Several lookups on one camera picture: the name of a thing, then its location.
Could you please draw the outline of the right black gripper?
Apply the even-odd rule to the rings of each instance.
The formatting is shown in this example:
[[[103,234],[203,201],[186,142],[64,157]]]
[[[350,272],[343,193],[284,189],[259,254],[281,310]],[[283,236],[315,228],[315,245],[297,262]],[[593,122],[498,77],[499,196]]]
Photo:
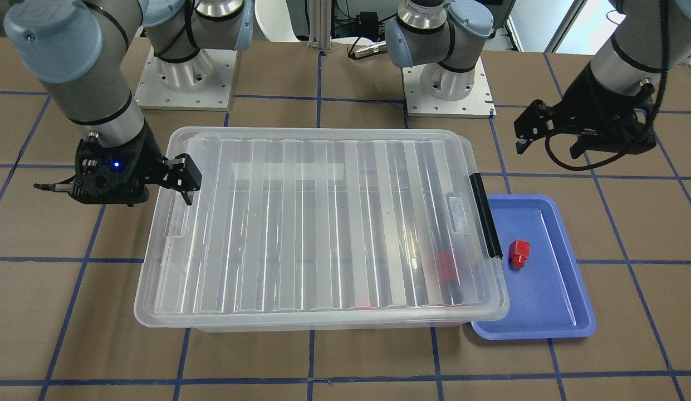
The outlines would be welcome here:
[[[149,198],[148,184],[179,191],[187,206],[201,189],[202,173],[188,153],[167,160],[149,124],[126,144],[104,148],[81,140],[76,149],[75,177],[68,195],[83,204],[139,204]]]

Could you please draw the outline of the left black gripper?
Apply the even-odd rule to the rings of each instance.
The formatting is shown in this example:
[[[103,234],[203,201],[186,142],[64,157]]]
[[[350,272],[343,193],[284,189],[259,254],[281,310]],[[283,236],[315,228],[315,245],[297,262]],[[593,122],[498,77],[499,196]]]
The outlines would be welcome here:
[[[548,106],[532,101],[514,121],[516,152],[523,154],[536,140],[553,135],[575,134],[570,158],[588,150],[638,155],[656,147],[655,132],[646,121],[638,120],[636,110],[651,111],[651,83],[633,84],[631,96],[606,89],[585,66],[567,88],[561,102]]]

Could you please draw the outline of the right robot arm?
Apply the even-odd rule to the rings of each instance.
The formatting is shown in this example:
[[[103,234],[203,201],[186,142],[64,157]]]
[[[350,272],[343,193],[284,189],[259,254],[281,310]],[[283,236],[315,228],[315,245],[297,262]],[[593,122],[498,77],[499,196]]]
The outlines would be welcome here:
[[[0,1],[0,38],[80,133],[75,173],[35,188],[83,204],[133,206],[148,185],[186,204],[202,175],[187,153],[160,150],[142,106],[192,97],[228,104],[212,51],[245,51],[253,41],[254,1]]]

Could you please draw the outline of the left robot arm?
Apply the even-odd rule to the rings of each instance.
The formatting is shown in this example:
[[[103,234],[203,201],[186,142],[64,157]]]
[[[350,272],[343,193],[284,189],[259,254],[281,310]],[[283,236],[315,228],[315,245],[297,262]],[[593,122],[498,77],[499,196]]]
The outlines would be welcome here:
[[[612,5],[623,22],[561,101],[534,100],[514,121],[517,153],[544,140],[559,167],[585,171],[656,147],[669,70],[691,54],[691,1]],[[427,94],[459,101],[493,30],[493,14],[477,1],[405,1],[386,21],[384,41],[395,66],[424,66]]]

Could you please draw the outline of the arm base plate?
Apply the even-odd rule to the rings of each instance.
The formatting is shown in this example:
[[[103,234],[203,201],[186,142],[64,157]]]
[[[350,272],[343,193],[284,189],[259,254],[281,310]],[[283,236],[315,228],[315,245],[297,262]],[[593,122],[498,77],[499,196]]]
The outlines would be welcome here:
[[[401,69],[407,114],[421,118],[488,119],[497,115],[481,58],[454,73],[437,63]]]
[[[239,54],[202,49],[194,59],[172,64],[150,48],[134,100],[144,111],[228,111]]]

